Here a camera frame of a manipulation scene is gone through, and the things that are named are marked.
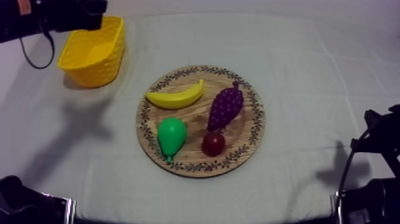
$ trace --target yellow banana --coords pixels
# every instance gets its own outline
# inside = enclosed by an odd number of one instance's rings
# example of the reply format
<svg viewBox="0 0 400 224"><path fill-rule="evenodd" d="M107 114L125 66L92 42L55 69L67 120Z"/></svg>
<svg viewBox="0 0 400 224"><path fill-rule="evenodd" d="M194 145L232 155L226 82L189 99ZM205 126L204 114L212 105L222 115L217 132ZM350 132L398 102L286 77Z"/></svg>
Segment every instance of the yellow banana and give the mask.
<svg viewBox="0 0 400 224"><path fill-rule="evenodd" d="M160 92L148 92L146 97L150 102L158 107L165 109L180 109L193 104L203 95L204 81L199 80L198 84L193 85L187 90L165 94Z"/></svg>

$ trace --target toy pear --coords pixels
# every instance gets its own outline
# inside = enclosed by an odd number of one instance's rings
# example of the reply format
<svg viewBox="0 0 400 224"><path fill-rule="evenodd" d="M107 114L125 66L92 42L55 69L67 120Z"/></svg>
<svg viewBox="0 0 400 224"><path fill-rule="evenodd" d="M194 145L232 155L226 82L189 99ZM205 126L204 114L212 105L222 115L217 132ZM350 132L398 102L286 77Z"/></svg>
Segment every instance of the toy pear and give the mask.
<svg viewBox="0 0 400 224"><path fill-rule="evenodd" d="M175 117L164 119L158 127L158 141L167 162L179 151L185 143L187 130L185 124Z"/></svg>

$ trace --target basket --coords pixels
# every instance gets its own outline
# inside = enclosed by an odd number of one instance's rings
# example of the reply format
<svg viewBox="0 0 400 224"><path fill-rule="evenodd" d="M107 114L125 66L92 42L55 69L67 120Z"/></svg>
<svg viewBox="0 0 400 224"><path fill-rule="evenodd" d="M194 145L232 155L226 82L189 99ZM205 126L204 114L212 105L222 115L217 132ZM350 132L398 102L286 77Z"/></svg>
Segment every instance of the basket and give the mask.
<svg viewBox="0 0 400 224"><path fill-rule="evenodd" d="M117 77L124 49L124 20L104 17L99 30L71 33L57 65L82 87L104 86Z"/></svg>

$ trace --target plastic fruit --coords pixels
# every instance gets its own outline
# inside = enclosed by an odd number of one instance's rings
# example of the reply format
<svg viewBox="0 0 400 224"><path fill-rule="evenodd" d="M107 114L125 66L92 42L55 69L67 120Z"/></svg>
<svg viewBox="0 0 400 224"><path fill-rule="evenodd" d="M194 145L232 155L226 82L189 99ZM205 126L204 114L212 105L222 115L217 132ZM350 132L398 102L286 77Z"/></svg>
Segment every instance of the plastic fruit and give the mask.
<svg viewBox="0 0 400 224"><path fill-rule="evenodd" d="M243 107L243 93L239 83L233 82L233 88L222 90L212 102L207 130L212 132L226 127Z"/></svg>
<svg viewBox="0 0 400 224"><path fill-rule="evenodd" d="M203 139L201 149L208 156L217 156L222 153L225 147L225 138L219 132L208 132Z"/></svg>
<svg viewBox="0 0 400 224"><path fill-rule="evenodd" d="M171 162L172 157L179 151L186 139L185 124L175 117L162 120L158 127L158 140L162 153Z"/></svg>
<svg viewBox="0 0 400 224"><path fill-rule="evenodd" d="M187 107L203 95L204 81L199 80L198 84L193 85L187 90L172 94L160 92L148 92L146 97L154 105L165 109L180 109Z"/></svg>

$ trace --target table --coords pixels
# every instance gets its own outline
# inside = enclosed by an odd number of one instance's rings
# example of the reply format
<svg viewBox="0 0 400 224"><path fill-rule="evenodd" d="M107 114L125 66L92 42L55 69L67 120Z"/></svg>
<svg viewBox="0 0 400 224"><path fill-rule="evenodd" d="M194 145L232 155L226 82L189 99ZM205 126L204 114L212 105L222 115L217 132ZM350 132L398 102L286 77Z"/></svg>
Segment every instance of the table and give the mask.
<svg viewBox="0 0 400 224"><path fill-rule="evenodd" d="M400 43L349 25L252 14L126 18L120 74L80 89L24 64L0 108L0 176L74 198L80 217L126 223L276 223L326 216L363 112L400 99ZM54 33L57 53L67 34ZM47 59L42 38L31 58ZM187 65L225 67L257 90L265 134L240 168L209 179L156 166L136 138L140 99ZM356 155L347 187L390 175Z"/></svg>

